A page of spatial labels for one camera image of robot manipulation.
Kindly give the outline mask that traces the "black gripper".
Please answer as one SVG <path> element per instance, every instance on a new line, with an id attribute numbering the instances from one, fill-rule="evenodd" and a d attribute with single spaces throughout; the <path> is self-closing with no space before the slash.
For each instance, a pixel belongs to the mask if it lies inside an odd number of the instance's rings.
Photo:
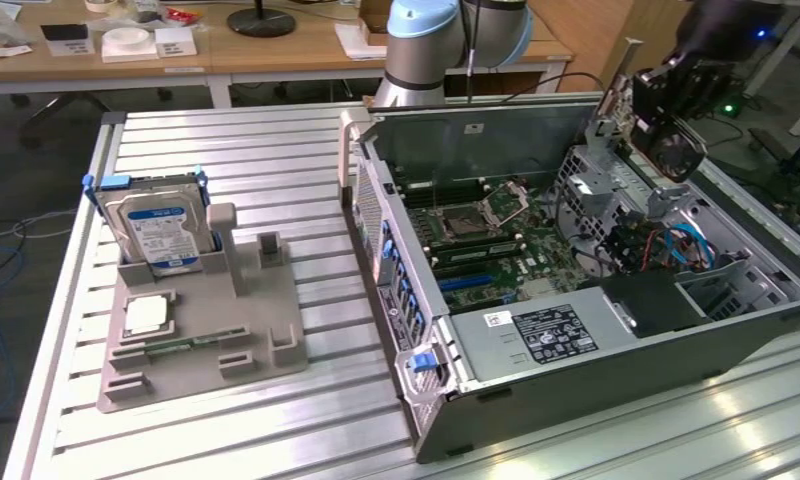
<path id="1" fill-rule="evenodd" d="M 706 115 L 742 85 L 735 70 L 747 56 L 739 52 L 676 48 L 668 57 L 666 114 L 682 120 Z"/>

